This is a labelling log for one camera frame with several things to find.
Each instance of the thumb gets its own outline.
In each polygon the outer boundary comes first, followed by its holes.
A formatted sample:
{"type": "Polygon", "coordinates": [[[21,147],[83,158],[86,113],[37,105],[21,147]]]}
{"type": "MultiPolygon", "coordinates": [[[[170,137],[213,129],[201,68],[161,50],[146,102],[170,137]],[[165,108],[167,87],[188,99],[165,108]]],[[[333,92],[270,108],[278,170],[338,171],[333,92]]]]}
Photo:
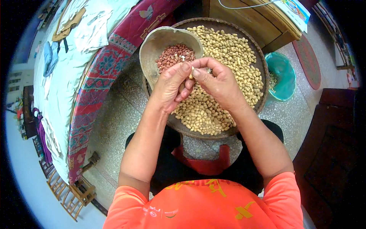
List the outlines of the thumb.
{"type": "Polygon", "coordinates": [[[189,62],[183,62],[179,65],[175,77],[172,77],[171,81],[173,81],[175,85],[179,86],[191,74],[191,72],[192,65],[189,62]]]}
{"type": "Polygon", "coordinates": [[[201,86],[203,85],[208,89],[215,85],[215,78],[202,69],[194,69],[192,76],[200,83],[201,86]]]}

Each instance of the poster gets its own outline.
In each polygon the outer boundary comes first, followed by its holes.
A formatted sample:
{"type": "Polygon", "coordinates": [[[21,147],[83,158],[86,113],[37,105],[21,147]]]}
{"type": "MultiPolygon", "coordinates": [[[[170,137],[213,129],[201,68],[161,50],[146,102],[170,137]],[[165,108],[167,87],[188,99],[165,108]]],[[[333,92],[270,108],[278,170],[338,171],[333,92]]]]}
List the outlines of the poster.
{"type": "Polygon", "coordinates": [[[280,0],[273,2],[278,6],[303,32],[307,33],[309,11],[298,0],[280,0]]]}

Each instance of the purple cloth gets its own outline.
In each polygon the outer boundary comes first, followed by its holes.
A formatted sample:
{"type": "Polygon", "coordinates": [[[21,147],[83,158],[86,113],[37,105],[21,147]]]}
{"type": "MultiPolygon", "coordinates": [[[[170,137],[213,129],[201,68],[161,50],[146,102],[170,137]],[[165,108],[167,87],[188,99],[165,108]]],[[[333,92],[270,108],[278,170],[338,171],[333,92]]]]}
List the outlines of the purple cloth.
{"type": "Polygon", "coordinates": [[[43,148],[43,152],[44,152],[44,156],[45,156],[45,162],[46,163],[51,163],[52,162],[52,157],[51,157],[51,151],[47,148],[46,145],[46,132],[45,129],[43,128],[41,119],[43,118],[43,116],[41,115],[40,111],[37,108],[33,108],[33,116],[35,112],[38,112],[38,128],[37,128],[37,132],[38,135],[41,139],[41,144],[42,144],[42,148],[43,148]]]}

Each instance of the right hand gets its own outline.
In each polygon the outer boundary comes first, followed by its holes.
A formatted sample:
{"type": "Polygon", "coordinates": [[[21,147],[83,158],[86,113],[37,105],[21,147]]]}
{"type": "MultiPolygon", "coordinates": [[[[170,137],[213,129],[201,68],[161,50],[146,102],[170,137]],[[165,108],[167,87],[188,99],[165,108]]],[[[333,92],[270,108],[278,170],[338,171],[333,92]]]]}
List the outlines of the right hand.
{"type": "Polygon", "coordinates": [[[242,100],[247,105],[242,91],[231,69],[212,57],[204,57],[191,62],[195,68],[192,76],[199,82],[201,87],[227,111],[238,106],[242,100]],[[209,67],[212,74],[200,68],[209,67]]]}

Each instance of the red rug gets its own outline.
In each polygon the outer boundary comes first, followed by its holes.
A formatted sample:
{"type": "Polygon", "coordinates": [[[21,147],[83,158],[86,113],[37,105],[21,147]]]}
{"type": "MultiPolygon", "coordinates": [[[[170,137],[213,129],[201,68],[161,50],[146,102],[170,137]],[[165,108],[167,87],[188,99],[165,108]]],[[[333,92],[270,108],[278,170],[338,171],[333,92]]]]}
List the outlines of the red rug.
{"type": "Polygon", "coordinates": [[[318,59],[315,56],[313,48],[304,35],[301,36],[299,41],[293,41],[292,44],[294,45],[307,81],[314,90],[318,90],[321,74],[318,59]]]}

